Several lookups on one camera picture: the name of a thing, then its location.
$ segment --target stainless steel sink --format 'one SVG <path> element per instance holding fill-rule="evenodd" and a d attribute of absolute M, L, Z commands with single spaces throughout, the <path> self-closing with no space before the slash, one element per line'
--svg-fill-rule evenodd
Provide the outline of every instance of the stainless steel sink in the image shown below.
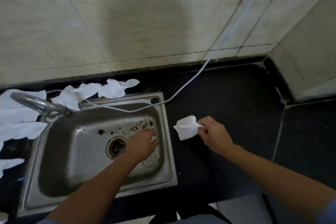
<path fill-rule="evenodd" d="M 96 99 L 92 102 L 134 110 L 162 102 L 162 93 Z M 42 117 L 48 126 L 35 140 L 20 198 L 18 216 L 53 210 L 68 195 L 97 175 L 124 150 L 130 136 L 155 128 L 159 145 L 138 164 L 117 197 L 177 185 L 164 104 L 126 113 L 88 103 L 61 117 Z"/>

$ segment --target faucet spout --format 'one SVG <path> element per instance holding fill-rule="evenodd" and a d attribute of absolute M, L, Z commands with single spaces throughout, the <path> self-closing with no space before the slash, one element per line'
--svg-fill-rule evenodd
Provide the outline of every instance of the faucet spout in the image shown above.
<path fill-rule="evenodd" d="M 31 96 L 28 94 L 24 94 L 24 93 L 20 93 L 20 92 L 13 92 L 10 97 L 26 106 L 29 107 L 37 112 L 39 112 L 40 114 L 46 115 L 46 114 L 57 114 L 57 115 L 65 115 L 69 113 L 69 109 L 66 108 L 65 106 L 62 105 L 57 105 L 57 104 L 53 104 L 49 101 L 46 101 L 44 99 L 35 97 L 35 96 Z"/>

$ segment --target tiled wall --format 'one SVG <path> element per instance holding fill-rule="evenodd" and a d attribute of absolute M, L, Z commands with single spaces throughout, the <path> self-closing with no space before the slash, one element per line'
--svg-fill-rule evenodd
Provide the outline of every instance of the tiled wall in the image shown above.
<path fill-rule="evenodd" d="M 336 0 L 320 0 L 271 57 L 297 100 L 336 94 Z"/>
<path fill-rule="evenodd" d="M 205 60 L 246 1 L 0 0 L 0 85 Z M 270 52 L 317 1 L 253 0 L 215 58 Z"/>

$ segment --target person's right arm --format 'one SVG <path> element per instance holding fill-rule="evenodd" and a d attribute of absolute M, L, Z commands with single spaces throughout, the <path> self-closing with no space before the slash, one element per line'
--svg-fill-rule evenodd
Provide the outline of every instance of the person's right arm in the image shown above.
<path fill-rule="evenodd" d="M 204 126 L 199 128 L 199 135 L 212 151 L 236 164 L 268 193 L 307 219 L 316 220 L 336 197 L 334 189 L 234 144 L 226 128 L 210 116 L 198 123 Z"/>

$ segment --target person's left arm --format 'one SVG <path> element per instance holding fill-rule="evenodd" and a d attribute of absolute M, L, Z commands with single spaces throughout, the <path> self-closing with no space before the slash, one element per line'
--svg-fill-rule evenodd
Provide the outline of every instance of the person's left arm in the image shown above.
<path fill-rule="evenodd" d="M 158 141 L 151 140 L 155 135 L 154 129 L 146 129 L 130 137 L 124 153 L 60 203 L 46 219 L 61 224 L 102 223 L 129 173 L 154 152 Z"/>

